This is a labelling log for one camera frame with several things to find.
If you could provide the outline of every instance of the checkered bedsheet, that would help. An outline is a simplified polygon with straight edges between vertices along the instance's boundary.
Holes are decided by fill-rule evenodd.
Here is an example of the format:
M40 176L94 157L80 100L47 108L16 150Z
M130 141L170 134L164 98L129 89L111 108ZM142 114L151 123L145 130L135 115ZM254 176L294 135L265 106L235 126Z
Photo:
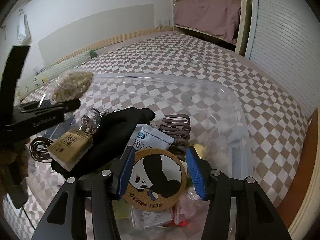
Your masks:
M96 57L79 68L94 73L152 73L217 81L233 90L246 117L253 174L274 206L295 176L307 117L297 102L219 46L180 33L151 38ZM40 100L47 87L23 103Z

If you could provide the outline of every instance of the panda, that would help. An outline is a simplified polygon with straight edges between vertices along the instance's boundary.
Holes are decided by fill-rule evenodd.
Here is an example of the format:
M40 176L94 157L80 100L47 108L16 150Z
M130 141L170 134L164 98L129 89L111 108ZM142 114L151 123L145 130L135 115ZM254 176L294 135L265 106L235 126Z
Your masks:
M158 194L171 197L181 187L181 167L166 155L151 154L135 163L129 179L138 192L147 190L151 200L156 201Z

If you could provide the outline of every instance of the beige fuzzy object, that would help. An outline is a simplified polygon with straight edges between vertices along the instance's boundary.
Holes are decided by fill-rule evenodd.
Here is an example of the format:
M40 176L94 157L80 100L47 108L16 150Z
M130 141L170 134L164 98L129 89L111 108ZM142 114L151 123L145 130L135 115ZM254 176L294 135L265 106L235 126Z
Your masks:
M88 90L93 80L93 73L90 71L71 70L58 77L52 101L54 103L64 102L75 98L81 98Z

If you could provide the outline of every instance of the round coaster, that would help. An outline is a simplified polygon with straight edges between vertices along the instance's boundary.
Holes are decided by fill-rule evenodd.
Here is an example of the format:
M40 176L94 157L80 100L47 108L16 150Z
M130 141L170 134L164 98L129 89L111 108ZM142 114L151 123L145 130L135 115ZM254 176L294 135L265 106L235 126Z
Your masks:
M177 203L186 188L186 172L180 160L161 149L136 152L124 199L137 209L156 212Z

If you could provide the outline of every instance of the pink blanket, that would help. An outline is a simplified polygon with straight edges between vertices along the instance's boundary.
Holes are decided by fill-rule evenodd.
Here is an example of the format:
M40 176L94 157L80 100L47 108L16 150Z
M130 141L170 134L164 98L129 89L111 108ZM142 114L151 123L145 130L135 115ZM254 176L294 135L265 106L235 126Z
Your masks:
M241 0L182 0L174 6L174 23L232 43L239 26L240 9Z

